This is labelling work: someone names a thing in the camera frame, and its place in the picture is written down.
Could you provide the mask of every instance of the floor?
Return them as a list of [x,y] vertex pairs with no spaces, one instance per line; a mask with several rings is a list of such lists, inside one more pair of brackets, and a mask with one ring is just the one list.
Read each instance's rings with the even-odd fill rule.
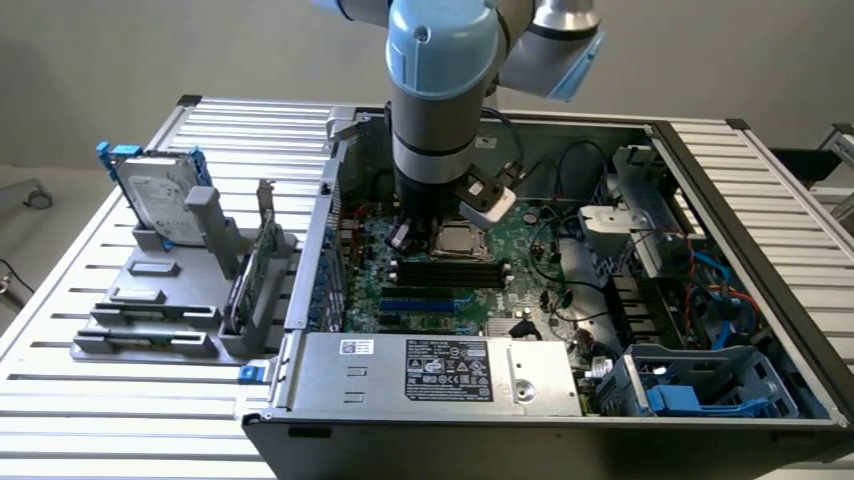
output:
[[[33,177],[53,196],[53,206],[31,210],[18,205],[0,211],[0,258],[38,288],[113,185],[103,170],[0,166],[0,187]],[[13,288],[26,295],[19,285]],[[13,319],[14,312],[0,305],[0,334]]]

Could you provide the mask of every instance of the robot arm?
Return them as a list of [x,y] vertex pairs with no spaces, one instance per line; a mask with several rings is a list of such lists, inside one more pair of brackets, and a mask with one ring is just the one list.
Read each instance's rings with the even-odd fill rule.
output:
[[506,182],[473,165],[484,95],[500,84],[572,98],[603,39],[592,0],[313,3],[388,27],[392,155],[404,218],[392,243],[429,238],[454,210],[490,227],[514,195]]

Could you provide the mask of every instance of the green circuit board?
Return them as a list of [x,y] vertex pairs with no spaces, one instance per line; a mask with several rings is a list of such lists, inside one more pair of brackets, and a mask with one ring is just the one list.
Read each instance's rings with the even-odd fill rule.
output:
[[[530,270],[528,265],[528,249],[530,238],[538,225],[529,226],[521,216],[526,212],[537,212],[534,207],[520,204],[506,215],[501,224],[485,234],[485,245],[492,261],[505,261],[510,265],[513,280],[502,289],[454,288],[453,299],[458,309],[453,314],[400,313],[400,325],[396,327],[416,331],[453,332],[460,335],[476,335],[489,318],[512,318],[516,312],[529,307],[532,315],[544,315],[538,306],[538,296],[544,289],[553,286]],[[362,262],[350,258],[348,269],[348,309],[344,330],[349,332],[376,333],[388,330],[380,325],[381,313],[378,304],[382,287],[392,287],[388,280],[389,261],[398,254],[381,241],[392,226],[393,216],[368,215],[361,223],[364,238],[372,239],[372,259]],[[537,239],[548,243],[549,234],[542,233]],[[430,261],[426,254],[406,257],[406,261]],[[546,258],[537,262],[540,269],[549,275],[560,276],[558,265],[549,264]]]

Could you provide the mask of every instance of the power supply label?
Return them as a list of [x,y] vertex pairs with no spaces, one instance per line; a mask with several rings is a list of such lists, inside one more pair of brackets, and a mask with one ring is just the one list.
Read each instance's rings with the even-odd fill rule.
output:
[[414,402],[490,402],[486,342],[405,341],[405,396]]

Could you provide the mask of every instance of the white wall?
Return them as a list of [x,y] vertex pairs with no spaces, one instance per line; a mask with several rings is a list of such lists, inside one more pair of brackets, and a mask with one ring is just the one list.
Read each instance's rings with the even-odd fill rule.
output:
[[[608,32],[569,105],[505,108],[737,116],[776,145],[854,121],[849,0],[600,0]],[[143,143],[181,93],[382,102],[384,30],[308,0],[0,0],[0,164],[93,165]]]

